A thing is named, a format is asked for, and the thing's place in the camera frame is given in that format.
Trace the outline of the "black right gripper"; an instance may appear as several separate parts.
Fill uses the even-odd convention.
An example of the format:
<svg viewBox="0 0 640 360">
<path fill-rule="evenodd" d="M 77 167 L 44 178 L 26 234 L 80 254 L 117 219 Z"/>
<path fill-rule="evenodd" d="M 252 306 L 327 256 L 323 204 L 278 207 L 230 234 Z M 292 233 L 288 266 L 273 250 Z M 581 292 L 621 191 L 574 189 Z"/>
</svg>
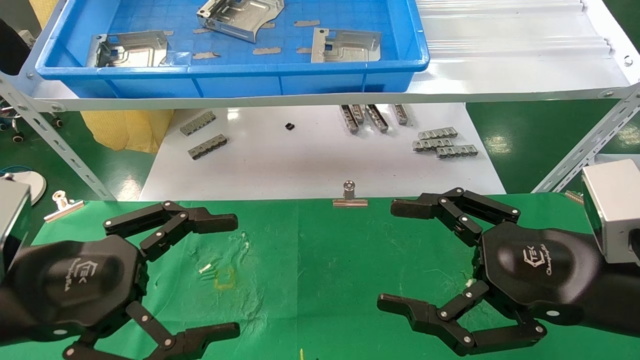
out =
<svg viewBox="0 0 640 360">
<path fill-rule="evenodd" d="M 597 293 L 605 260 L 592 235 L 521 227 L 516 224 L 519 209 L 462 187 L 422 193 L 414 200 L 393 199 L 390 212 L 438 219 L 469 248 L 480 246 L 482 237 L 483 281 L 444 306 L 387 293 L 377 298 L 378 310 L 405 317 L 412 331 L 439 338 L 458 356 L 532 347 L 547 335 L 535 319 L 563 326 L 604 325 L 606 307 Z M 497 226 L 482 235 L 473 218 Z M 474 332 L 462 327 L 458 319 L 485 299 L 517 324 Z"/>
</svg>

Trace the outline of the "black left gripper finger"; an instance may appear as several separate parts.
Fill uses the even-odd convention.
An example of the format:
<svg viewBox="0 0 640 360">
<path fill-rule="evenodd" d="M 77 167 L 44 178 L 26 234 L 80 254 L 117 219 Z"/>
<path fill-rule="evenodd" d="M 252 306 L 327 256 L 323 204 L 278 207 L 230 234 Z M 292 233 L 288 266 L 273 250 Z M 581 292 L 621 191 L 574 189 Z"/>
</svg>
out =
<svg viewBox="0 0 640 360">
<path fill-rule="evenodd" d="M 155 203 L 103 223 L 106 235 L 123 239 L 154 230 L 139 244 L 142 257 L 149 262 L 158 260 L 190 233 L 223 233 L 235 231 L 238 226 L 235 214 L 214 215 L 205 207 L 183 207 L 172 201 Z"/>
</svg>

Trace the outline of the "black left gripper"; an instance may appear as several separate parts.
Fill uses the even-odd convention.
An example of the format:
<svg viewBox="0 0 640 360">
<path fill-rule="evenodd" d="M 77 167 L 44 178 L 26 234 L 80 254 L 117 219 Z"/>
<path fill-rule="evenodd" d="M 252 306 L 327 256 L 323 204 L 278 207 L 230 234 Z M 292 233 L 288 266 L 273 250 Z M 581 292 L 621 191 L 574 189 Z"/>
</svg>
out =
<svg viewBox="0 0 640 360">
<path fill-rule="evenodd" d="M 169 333 L 140 303 L 148 281 L 146 260 L 119 235 L 22 249 L 9 269 L 9 342 L 81 335 L 65 360 L 125 360 L 95 344 L 131 318 L 157 344 L 146 360 L 199 360 L 209 344 L 240 336 L 236 322 Z"/>
</svg>

